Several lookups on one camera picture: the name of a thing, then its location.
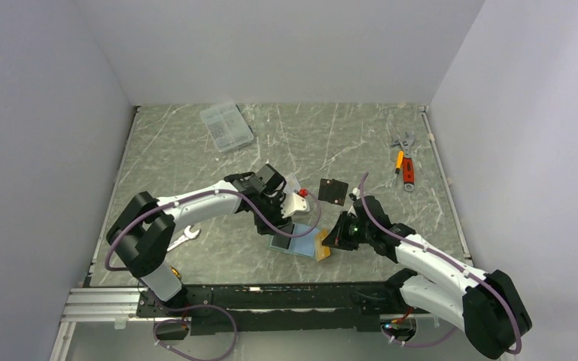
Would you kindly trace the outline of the green card holder wallet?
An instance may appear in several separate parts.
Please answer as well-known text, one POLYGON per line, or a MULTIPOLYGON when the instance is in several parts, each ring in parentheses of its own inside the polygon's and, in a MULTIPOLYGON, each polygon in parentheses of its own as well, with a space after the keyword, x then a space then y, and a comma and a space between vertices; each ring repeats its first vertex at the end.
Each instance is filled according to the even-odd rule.
POLYGON ((279 250, 270 247, 272 236, 269 238, 267 248, 270 250, 286 253, 294 256, 302 256, 315 260, 315 235, 320 232, 319 228, 314 228, 308 234, 301 237, 293 237, 290 250, 279 250))

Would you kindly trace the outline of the black credit card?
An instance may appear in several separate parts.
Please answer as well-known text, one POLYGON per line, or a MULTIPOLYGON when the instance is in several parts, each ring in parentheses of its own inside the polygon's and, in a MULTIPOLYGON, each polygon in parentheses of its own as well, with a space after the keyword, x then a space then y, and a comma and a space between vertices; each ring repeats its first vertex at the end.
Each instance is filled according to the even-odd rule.
POLYGON ((348 184, 336 179, 322 178, 318 188, 318 200, 343 206, 348 195, 348 184))
POLYGON ((271 239, 270 247, 279 250, 290 250, 291 241, 292 241, 291 237, 283 235, 274 235, 271 239))

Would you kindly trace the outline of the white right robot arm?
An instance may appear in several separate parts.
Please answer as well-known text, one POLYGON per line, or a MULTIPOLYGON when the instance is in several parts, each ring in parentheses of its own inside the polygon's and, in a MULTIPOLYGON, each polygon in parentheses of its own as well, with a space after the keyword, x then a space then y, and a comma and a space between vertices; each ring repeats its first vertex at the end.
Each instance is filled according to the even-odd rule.
POLYGON ((426 311, 461 330, 483 356, 497 359, 532 329, 532 321, 509 275, 485 272, 458 261, 427 242, 413 228, 392 223, 374 196, 355 199, 325 247, 357 250, 367 244, 401 265, 384 283, 375 302, 394 312, 426 311))

